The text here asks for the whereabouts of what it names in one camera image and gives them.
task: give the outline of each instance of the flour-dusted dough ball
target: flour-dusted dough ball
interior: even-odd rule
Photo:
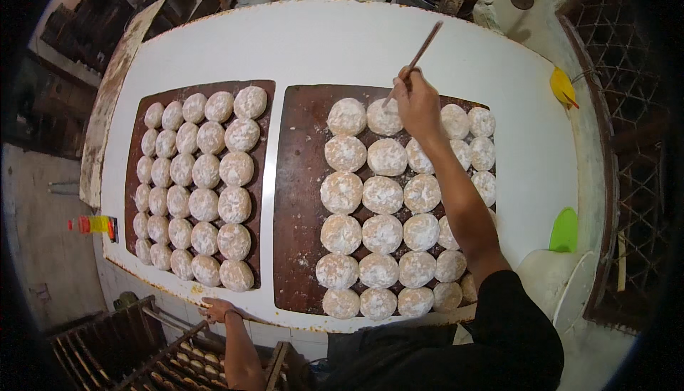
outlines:
[[[494,227],[497,226],[497,213],[495,213],[491,208],[487,209],[489,211],[489,216],[492,218],[492,222],[494,222]]]
[[[227,186],[218,198],[218,215],[226,223],[242,223],[252,213],[252,200],[244,188]]]
[[[145,112],[145,126],[147,128],[158,128],[161,125],[163,115],[164,105],[159,102],[153,103]]]
[[[217,91],[212,94],[204,105],[204,115],[208,120],[223,123],[228,121],[230,114],[233,113],[232,93]]]
[[[368,166],[375,174],[400,175],[406,170],[406,164],[406,149],[397,140],[380,139],[368,148]]]
[[[155,153],[160,158],[171,158],[176,154],[176,132],[163,130],[155,141]]]
[[[158,136],[159,132],[153,128],[145,131],[145,134],[142,135],[140,147],[144,156],[153,156],[155,154]]]
[[[359,299],[361,313],[373,321],[389,318],[397,309],[397,297],[386,288],[368,288]]]
[[[204,154],[216,155],[226,147],[224,136],[226,131],[220,123],[209,121],[202,124],[197,131],[197,147]]]
[[[316,264],[316,278],[323,287],[344,290],[358,279],[358,262],[351,256],[326,254]]]
[[[218,251],[217,237],[218,230],[214,225],[209,222],[200,222],[192,228],[190,241],[198,253],[211,256]]]
[[[178,131],[183,125],[183,104],[180,102],[170,102],[164,114],[161,115],[161,127],[164,130]]]
[[[361,225],[351,216],[329,216],[321,228],[321,244],[330,253],[352,254],[361,245]]]
[[[414,213],[432,211],[441,201],[439,183],[431,174],[418,174],[404,187],[404,203]]]
[[[147,232],[147,221],[149,216],[145,212],[139,212],[133,217],[133,232],[135,236],[141,239],[149,238],[150,234]]]
[[[494,115],[485,108],[472,108],[468,112],[468,121],[475,137],[489,137],[497,127]]]
[[[363,197],[363,183],[354,173],[336,171],[321,185],[321,202],[329,212],[338,215],[352,214]]]
[[[261,130],[252,119],[235,119],[226,129],[225,142],[231,152],[247,152],[259,141]]]
[[[458,283],[438,283],[432,290],[434,293],[433,308],[441,314],[454,312],[463,300],[463,292]]]
[[[434,277],[442,283],[459,279],[466,271],[466,257],[458,250],[444,250],[437,256]]]
[[[463,169],[467,170],[473,158],[473,151],[471,151],[468,143],[463,140],[449,140],[449,145],[451,145],[451,150]]]
[[[363,245],[374,253],[394,252],[404,238],[399,219],[391,215],[373,216],[363,223]]]
[[[152,264],[152,258],[150,257],[151,247],[152,243],[144,238],[141,238],[135,242],[135,255],[144,265]]]
[[[150,185],[141,184],[135,190],[135,208],[138,211],[147,211],[150,208]]]
[[[200,254],[195,256],[190,265],[192,266],[192,273],[198,282],[207,287],[216,287],[221,283],[218,260],[211,256]]]
[[[461,106],[457,104],[448,104],[444,106],[440,112],[442,118],[442,127],[450,139],[463,140],[468,135],[470,124],[468,122],[468,115]]]
[[[211,189],[195,189],[187,202],[190,214],[199,221],[211,222],[218,218],[218,195]]]
[[[471,181],[475,185],[480,197],[487,207],[497,201],[497,179],[489,171],[478,171],[473,174]]]
[[[186,122],[176,133],[176,148],[180,154],[194,154],[197,150],[197,133],[200,128],[192,122]]]
[[[363,184],[363,205],[379,215],[393,215],[404,205],[404,191],[396,181],[376,175]]]
[[[405,288],[399,292],[397,308],[404,317],[417,318],[427,314],[433,304],[434,293],[429,288]]]
[[[169,213],[178,218],[185,218],[190,215],[190,191],[182,186],[171,186],[166,194],[166,206]]]
[[[207,98],[202,93],[194,93],[183,103],[183,118],[185,121],[199,123],[204,119],[204,105]]]
[[[149,156],[142,156],[138,160],[138,165],[135,169],[135,173],[138,174],[138,180],[140,181],[140,183],[149,184],[152,181],[152,164],[154,163],[155,160],[153,160]]]
[[[467,273],[461,280],[461,290],[463,291],[463,299],[466,302],[477,302],[477,290],[475,289],[475,280],[473,274]]]
[[[494,166],[494,143],[488,137],[475,137],[470,148],[476,170],[487,171]]]
[[[171,271],[180,279],[192,281],[192,254],[188,250],[176,249],[171,253]]]
[[[370,288],[388,288],[399,279],[399,265],[389,254],[371,253],[358,263],[358,278]]]
[[[150,216],[147,221],[147,233],[159,244],[166,245],[169,239],[169,221],[164,216]]]
[[[451,226],[449,226],[449,220],[446,216],[442,216],[439,219],[439,238],[437,243],[447,250],[458,250],[460,248],[456,238],[454,238],[454,234],[451,232]]]
[[[166,195],[168,190],[158,186],[150,190],[150,212],[155,216],[166,216],[169,214],[168,206],[166,205]]]
[[[169,239],[176,249],[190,247],[192,224],[184,218],[172,218],[169,222]]]
[[[228,260],[243,260],[252,248],[252,236],[246,227],[227,223],[218,230],[218,250]]]
[[[430,213],[410,217],[404,222],[404,242],[414,251],[426,251],[437,243],[439,221]]]
[[[418,288],[434,278],[436,261],[430,253],[409,251],[399,259],[399,282],[409,288]]]
[[[171,186],[171,160],[169,158],[155,159],[151,174],[155,186],[160,188]]]
[[[382,107],[384,98],[378,99],[368,106],[366,118],[368,118],[368,128],[381,136],[391,136],[404,129],[404,124],[399,118],[399,104],[397,100],[391,99],[387,106]]]
[[[267,95],[261,87],[246,87],[235,96],[233,110],[238,118],[256,119],[266,110]]]
[[[355,136],[366,128],[366,109],[354,98],[343,98],[328,113],[328,128],[336,136]]]
[[[418,140],[411,139],[406,144],[406,156],[408,157],[408,166],[416,173],[434,174],[434,166],[432,166],[428,156],[425,155],[423,147],[418,143]]]
[[[229,186],[245,186],[254,175],[254,161],[245,152],[228,152],[221,159],[218,174]]]
[[[152,264],[160,271],[168,271],[171,268],[171,249],[164,244],[152,244],[150,258]]]
[[[215,188],[221,181],[221,176],[218,173],[220,164],[221,162],[214,155],[200,156],[192,166],[192,181],[201,189]]]
[[[366,147],[354,136],[335,136],[326,143],[326,161],[335,171],[354,173],[366,163]]]
[[[348,320],[356,317],[360,308],[358,294],[351,289],[329,289],[323,295],[323,312],[333,318]]]
[[[169,177],[178,186],[190,186],[194,166],[195,158],[191,154],[177,155],[169,166]]]
[[[221,283],[228,290],[242,293],[254,285],[254,274],[241,260],[224,260],[219,269]]]

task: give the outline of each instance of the person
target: person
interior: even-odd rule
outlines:
[[[372,327],[342,336],[342,344],[331,334],[332,372],[320,389],[554,390],[564,365],[560,338],[501,254],[487,207],[442,129],[437,90],[419,68],[402,69],[394,85],[399,116],[432,161],[449,227],[478,289],[473,343],[454,346],[454,329],[436,326]],[[227,324],[228,384],[262,390],[259,360],[239,313],[229,302],[205,301],[213,304],[210,320]]]

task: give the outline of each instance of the yellow plastic object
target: yellow plastic object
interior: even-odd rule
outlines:
[[[570,79],[565,72],[555,67],[549,83],[551,84],[553,95],[556,96],[559,102],[565,105],[566,109],[569,109],[570,106],[575,106],[579,109],[579,105],[575,103],[575,89],[572,87]]]
[[[551,231],[549,250],[556,253],[574,253],[577,249],[577,213],[572,207],[565,207]]]

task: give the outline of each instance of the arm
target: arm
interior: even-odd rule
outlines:
[[[510,266],[501,254],[489,211],[442,129],[439,93],[423,79],[420,69],[410,73],[408,86],[402,80],[405,75],[406,68],[394,79],[399,116],[432,161],[449,227],[466,256],[475,287],[480,288],[487,276]]]
[[[211,304],[211,307],[200,309],[201,315],[206,316],[211,324],[218,322],[226,325],[224,369],[228,386],[235,390],[263,391],[266,379],[257,349],[242,322],[242,314],[228,301],[203,297],[202,302]]]

